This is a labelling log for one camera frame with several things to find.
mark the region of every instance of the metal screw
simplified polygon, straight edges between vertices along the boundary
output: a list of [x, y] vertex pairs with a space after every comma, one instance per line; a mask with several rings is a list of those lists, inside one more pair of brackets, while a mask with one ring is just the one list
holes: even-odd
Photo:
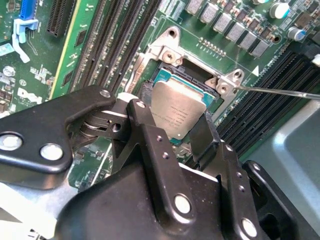
[[137, 104], [140, 108], [143, 108], [143, 109], [146, 107], [146, 105], [145, 105], [145, 103], [144, 103], [143, 101], [137, 101], [136, 104]]
[[232, 149], [229, 145], [226, 144], [225, 147], [226, 147], [226, 149], [228, 149], [230, 152], [233, 151], [233, 149]]
[[223, 82], [220, 85], [216, 86], [216, 90], [220, 95], [224, 95], [229, 91], [229, 85]]
[[16, 75], [16, 71], [12, 66], [5, 66], [2, 72], [7, 77], [13, 77], [14, 75]]
[[187, 214], [191, 211], [190, 202], [182, 195], [177, 195], [174, 197], [174, 204], [176, 208], [183, 214]]
[[255, 225], [247, 218], [242, 219], [242, 226], [245, 230], [246, 234], [248, 234], [250, 237], [254, 238], [257, 236], [257, 229]]
[[107, 90], [101, 90], [100, 91], [100, 95], [105, 97], [105, 98], [110, 98], [111, 97], [110, 92], [108, 92]]
[[22, 139], [13, 134], [5, 134], [0, 136], [0, 149], [5, 151], [13, 151], [20, 148]]
[[176, 56], [171, 51], [166, 51], [162, 59], [166, 64], [172, 64], [176, 61]]
[[59, 160], [64, 154], [62, 148], [54, 143], [48, 143], [40, 149], [40, 155], [51, 161]]
[[259, 167], [259, 165], [258, 165], [258, 164], [256, 164], [256, 163], [254, 163], [254, 164], [253, 164], [253, 167], [254, 167], [256, 170], [258, 170], [258, 171], [260, 171], [260, 170], [261, 170], [261, 168]]

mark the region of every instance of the blue plastic latch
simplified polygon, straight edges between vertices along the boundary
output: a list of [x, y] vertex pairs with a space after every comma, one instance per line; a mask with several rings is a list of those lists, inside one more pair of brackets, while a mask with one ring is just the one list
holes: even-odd
[[39, 21], [37, 19], [22, 20], [15, 19], [13, 21], [13, 34], [12, 34], [12, 47], [20, 55], [23, 63], [30, 61], [28, 55], [21, 49], [19, 43], [26, 42], [26, 28], [36, 30], [38, 28]]
[[26, 42], [26, 28], [36, 30], [38, 28], [39, 21], [37, 19], [22, 20], [17, 18], [14, 20], [13, 24], [16, 27], [16, 34], [18, 35], [19, 43], [24, 44]]

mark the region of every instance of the white label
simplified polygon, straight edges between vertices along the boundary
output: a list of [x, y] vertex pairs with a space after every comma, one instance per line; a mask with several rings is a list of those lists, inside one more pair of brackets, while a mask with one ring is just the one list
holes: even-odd
[[37, 104], [41, 104], [42, 103], [42, 97], [41, 96], [36, 96], [34, 93], [28, 93], [26, 90], [24, 90], [21, 87], [18, 88], [17, 95], [20, 98], [28, 99], [32, 103], [37, 103]]

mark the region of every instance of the black plastic arm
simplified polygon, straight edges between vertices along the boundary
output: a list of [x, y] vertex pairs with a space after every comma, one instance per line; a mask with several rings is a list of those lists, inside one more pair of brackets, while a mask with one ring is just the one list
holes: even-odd
[[[0, 149], [0, 181], [37, 189], [59, 186], [73, 161], [67, 126], [92, 111], [109, 110], [116, 102], [114, 96], [101, 91], [93, 85], [0, 119], [0, 137], [10, 134], [22, 140], [17, 149]], [[5, 141], [0, 144], [10, 145]], [[42, 147], [48, 144], [61, 148], [59, 159], [41, 156]], [[49, 148], [49, 155], [56, 150]]]

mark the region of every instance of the gray metal panel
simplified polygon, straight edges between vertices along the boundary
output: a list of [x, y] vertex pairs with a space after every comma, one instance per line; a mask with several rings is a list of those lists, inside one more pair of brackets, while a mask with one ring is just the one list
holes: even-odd
[[320, 101], [310, 101], [248, 160], [264, 167], [320, 235]]

